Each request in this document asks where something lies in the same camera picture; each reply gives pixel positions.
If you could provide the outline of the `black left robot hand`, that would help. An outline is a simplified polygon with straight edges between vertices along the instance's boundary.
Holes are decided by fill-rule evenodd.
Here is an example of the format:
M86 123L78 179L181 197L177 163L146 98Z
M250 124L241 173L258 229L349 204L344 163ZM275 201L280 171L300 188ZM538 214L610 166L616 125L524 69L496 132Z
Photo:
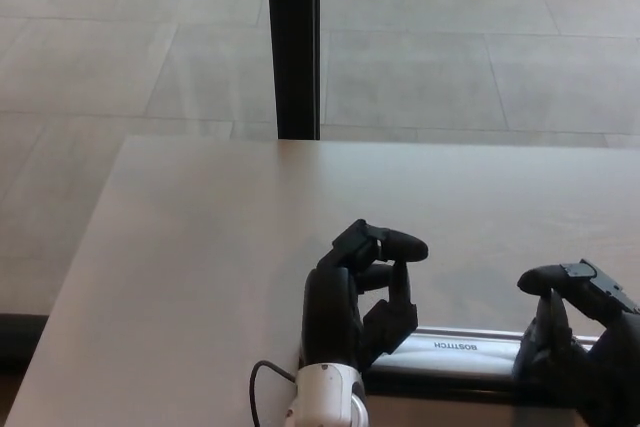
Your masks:
M415 236L354 221L307 276L300 364L363 373L393 353L418 327L408 265L428 255Z

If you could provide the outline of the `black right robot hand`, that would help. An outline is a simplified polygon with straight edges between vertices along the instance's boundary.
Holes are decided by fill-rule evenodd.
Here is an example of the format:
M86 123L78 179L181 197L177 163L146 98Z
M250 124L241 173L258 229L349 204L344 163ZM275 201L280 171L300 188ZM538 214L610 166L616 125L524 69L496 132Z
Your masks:
M639 305L585 259L530 269L517 286L539 301L521 339L513 378L540 385L589 426L637 426ZM574 336L567 303L604 327L590 349Z

